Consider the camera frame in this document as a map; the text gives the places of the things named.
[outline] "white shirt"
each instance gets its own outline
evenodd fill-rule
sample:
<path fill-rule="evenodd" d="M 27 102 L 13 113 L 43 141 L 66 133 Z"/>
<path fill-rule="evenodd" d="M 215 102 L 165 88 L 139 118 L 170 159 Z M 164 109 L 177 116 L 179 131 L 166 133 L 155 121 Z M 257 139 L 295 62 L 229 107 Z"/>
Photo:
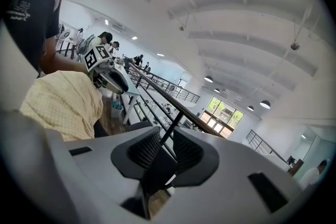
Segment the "white shirt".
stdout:
<path fill-rule="evenodd" d="M 101 45 L 101 44 L 102 44 L 101 38 L 100 37 L 95 37 L 93 40 L 90 41 L 89 46 L 88 46 L 88 50 L 92 49 L 94 46 L 98 46 L 98 45 Z"/>
<path fill-rule="evenodd" d="M 77 35 L 76 35 L 76 37 L 73 38 L 73 43 L 75 45 L 77 45 L 77 43 L 79 42 L 79 40 L 81 40 L 82 38 L 83 38 L 83 32 L 82 33 L 78 32 Z"/>
<path fill-rule="evenodd" d="M 300 179 L 299 184 L 302 189 L 305 189 L 308 185 L 315 184 L 319 178 L 319 170 L 315 167 L 306 171 L 305 175 Z"/>

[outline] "security camera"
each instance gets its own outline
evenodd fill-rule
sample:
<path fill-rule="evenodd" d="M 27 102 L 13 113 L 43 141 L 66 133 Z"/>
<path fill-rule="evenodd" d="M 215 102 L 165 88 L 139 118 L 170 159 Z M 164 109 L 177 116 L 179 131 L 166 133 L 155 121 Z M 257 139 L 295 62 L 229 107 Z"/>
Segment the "security camera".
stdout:
<path fill-rule="evenodd" d="M 290 45 L 290 48 L 292 50 L 298 50 L 298 49 L 300 49 L 300 45 L 297 42 L 293 42 L 293 44 Z"/>

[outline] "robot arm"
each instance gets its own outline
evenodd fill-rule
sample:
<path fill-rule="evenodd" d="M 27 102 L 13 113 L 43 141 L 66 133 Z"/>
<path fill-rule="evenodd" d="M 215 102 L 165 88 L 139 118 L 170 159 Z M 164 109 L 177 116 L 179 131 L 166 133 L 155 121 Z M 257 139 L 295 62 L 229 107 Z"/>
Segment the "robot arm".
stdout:
<path fill-rule="evenodd" d="M 111 54 L 104 45 L 93 46 L 82 59 L 90 79 L 97 88 L 104 87 L 116 94 L 128 91 L 125 78 L 114 68 L 114 65 L 108 65 L 107 68 L 100 67 L 101 63 L 112 60 Z"/>

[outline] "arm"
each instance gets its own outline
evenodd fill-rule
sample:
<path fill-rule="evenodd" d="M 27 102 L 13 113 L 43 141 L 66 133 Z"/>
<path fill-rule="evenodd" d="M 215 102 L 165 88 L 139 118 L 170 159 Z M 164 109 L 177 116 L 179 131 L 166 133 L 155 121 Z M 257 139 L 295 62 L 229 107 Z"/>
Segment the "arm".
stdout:
<path fill-rule="evenodd" d="M 46 54 L 41 57 L 40 66 L 45 74 L 50 74 L 57 70 L 76 71 L 87 74 L 84 63 L 72 61 L 56 53 L 55 37 L 46 39 Z"/>

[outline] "black t-shirt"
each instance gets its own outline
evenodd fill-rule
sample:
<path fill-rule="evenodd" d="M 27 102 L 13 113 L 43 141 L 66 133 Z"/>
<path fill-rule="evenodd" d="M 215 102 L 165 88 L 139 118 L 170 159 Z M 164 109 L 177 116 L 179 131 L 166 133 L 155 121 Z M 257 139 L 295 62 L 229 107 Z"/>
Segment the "black t-shirt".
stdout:
<path fill-rule="evenodd" d="M 45 53 L 45 40 L 58 34 L 56 0 L 11 0 L 4 22 L 16 45 L 30 64 L 38 70 Z"/>
<path fill-rule="evenodd" d="M 138 66 L 140 63 L 142 63 L 142 59 L 140 58 L 140 56 L 136 56 L 134 58 L 135 64 Z"/>

